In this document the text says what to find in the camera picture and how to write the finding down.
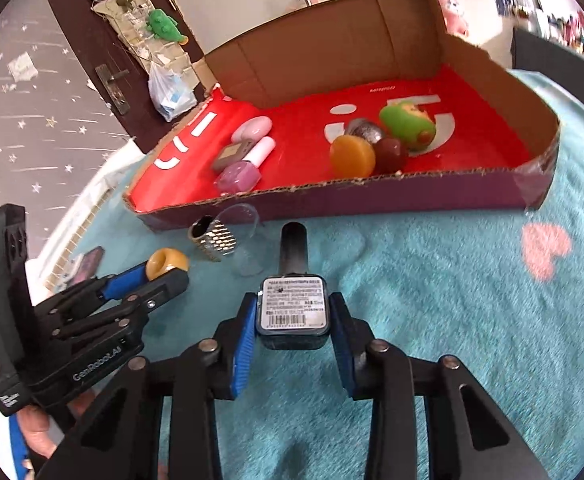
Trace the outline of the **person's left hand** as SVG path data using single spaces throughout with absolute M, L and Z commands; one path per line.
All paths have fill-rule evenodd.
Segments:
M 95 398 L 94 390 L 88 389 L 71 400 L 68 409 L 74 419 L 79 419 Z M 49 436 L 49 415 L 38 406 L 29 405 L 16 413 L 16 420 L 28 447 L 43 458 L 49 458 L 58 447 Z

